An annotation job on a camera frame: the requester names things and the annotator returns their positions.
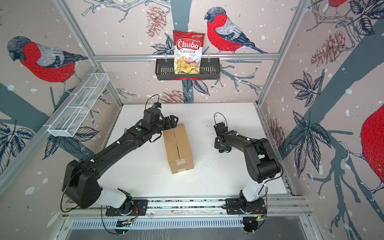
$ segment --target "bird-patterned wall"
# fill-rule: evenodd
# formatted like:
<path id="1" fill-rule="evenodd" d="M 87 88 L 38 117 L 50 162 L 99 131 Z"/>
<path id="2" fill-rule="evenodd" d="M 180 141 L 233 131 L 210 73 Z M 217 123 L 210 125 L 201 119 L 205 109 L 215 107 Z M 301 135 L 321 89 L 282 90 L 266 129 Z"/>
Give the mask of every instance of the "bird-patterned wall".
<path id="1" fill-rule="evenodd" d="M 263 111 L 324 239 L 382 239 L 383 1 L 312 1 Z"/>
<path id="2" fill-rule="evenodd" d="M 50 0 L 0 3 L 0 177 L 91 69 Z M 49 137 L 0 196 L 0 239 L 48 239 L 65 166 L 98 152 L 118 106 L 104 91 L 72 137 Z"/>
<path id="3" fill-rule="evenodd" d="M 298 0 L 67 2 L 96 55 L 151 55 L 173 54 L 173 30 L 205 33 L 203 53 L 277 53 Z M 155 64 L 151 62 L 103 66 L 123 91 L 126 103 L 143 103 L 147 96 L 157 93 L 165 102 L 174 102 L 173 97 L 184 102 L 256 101 L 272 64 L 221 61 L 220 81 L 176 83 L 157 82 Z M 140 87 L 143 82 L 150 83 L 150 87 Z"/>

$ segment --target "gray floor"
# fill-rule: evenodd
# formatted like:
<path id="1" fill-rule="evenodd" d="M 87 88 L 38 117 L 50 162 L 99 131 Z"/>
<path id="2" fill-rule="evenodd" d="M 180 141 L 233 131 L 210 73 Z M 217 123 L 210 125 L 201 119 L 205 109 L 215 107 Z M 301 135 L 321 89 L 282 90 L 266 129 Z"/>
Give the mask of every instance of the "gray floor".
<path id="1" fill-rule="evenodd" d="M 184 228 L 161 230 L 130 230 L 112 235 L 105 230 L 71 230 L 66 240 L 305 240 L 299 217 L 269 217 L 255 232 L 247 234 L 242 228 Z"/>

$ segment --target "bird beak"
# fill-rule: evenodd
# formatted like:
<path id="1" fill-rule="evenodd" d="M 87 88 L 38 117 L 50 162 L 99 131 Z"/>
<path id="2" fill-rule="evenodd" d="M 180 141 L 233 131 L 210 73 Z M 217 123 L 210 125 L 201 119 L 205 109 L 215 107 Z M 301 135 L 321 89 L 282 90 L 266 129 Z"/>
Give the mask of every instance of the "bird beak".
<path id="1" fill-rule="evenodd" d="M 9 56 L 12 58 L 13 61 L 16 60 L 16 57 L 15 57 L 15 53 L 14 53 L 14 52 L 10 52 L 10 53 L 9 53 Z"/>

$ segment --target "white wire mesh basket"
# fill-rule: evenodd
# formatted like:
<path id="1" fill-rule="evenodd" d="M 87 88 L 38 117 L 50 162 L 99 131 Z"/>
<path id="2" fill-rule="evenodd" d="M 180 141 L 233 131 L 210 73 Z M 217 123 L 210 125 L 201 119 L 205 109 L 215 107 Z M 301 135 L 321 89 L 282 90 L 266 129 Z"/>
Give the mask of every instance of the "white wire mesh basket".
<path id="1" fill-rule="evenodd" d="M 77 93 L 70 94 L 73 99 L 55 119 L 48 132 L 55 137 L 73 137 L 108 82 L 105 73 L 90 74 L 84 86 Z"/>

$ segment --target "brand logo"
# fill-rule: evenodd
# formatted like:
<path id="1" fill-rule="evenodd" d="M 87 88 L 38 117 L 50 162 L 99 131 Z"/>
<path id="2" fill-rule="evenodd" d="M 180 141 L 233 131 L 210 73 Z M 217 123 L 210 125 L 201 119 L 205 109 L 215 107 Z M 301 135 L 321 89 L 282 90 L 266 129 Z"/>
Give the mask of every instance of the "brand logo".
<path id="1" fill-rule="evenodd" d="M 192 39 L 183 38 L 179 39 L 176 43 L 177 49 L 189 48 L 192 50 L 198 50 L 200 48 L 200 41 L 194 41 Z"/>

